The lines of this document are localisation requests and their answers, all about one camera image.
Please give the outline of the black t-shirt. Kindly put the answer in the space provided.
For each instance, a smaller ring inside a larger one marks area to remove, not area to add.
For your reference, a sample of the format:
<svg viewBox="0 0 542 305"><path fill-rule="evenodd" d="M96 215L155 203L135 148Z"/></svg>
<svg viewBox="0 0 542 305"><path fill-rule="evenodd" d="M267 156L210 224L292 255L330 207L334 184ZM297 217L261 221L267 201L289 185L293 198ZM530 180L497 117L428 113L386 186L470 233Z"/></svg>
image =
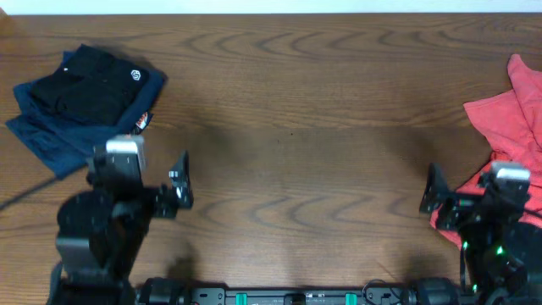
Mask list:
<svg viewBox="0 0 542 305"><path fill-rule="evenodd" d="M51 114L115 125L149 77L148 70L128 60L82 45L30 94Z"/></svg>

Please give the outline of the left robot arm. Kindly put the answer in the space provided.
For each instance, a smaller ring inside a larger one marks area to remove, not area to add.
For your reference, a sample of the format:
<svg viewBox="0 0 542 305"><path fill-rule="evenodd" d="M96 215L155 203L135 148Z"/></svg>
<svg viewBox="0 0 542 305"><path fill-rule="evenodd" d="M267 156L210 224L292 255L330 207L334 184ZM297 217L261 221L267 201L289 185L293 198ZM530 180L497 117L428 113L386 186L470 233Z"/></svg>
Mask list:
<svg viewBox="0 0 542 305"><path fill-rule="evenodd" d="M88 164L92 189L58 210L61 260L51 273L48 303L191 303L190 290L178 280L150 278L139 288L129 282L152 219L173 219L193 206L188 153L169 171L169 186L143 185L137 152L101 149Z"/></svg>

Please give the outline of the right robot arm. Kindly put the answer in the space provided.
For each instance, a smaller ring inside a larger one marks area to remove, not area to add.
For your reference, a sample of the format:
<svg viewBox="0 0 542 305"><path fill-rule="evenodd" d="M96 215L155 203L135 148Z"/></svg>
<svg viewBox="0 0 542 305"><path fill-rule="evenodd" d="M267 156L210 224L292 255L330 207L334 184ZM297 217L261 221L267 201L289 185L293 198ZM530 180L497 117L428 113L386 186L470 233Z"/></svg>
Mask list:
<svg viewBox="0 0 542 305"><path fill-rule="evenodd" d="M420 284L421 304L539 304L541 229L521 220L530 172L521 164L493 162L477 182L480 195L449 188L438 164L430 164L420 212L436 214L437 230L460 238L460 285Z"/></svg>

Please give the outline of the red t-shirt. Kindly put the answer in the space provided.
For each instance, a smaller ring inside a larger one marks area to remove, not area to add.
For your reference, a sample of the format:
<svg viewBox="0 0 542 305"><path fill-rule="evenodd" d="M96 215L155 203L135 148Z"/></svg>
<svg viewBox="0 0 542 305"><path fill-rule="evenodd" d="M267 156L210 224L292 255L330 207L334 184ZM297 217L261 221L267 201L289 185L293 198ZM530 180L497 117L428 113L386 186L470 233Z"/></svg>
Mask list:
<svg viewBox="0 0 542 305"><path fill-rule="evenodd" d="M507 64L512 84L500 95L464 103L472 126L492 148L490 162L511 161L530 171L530 199L525 207L541 212L541 73L520 55Z"/></svg>

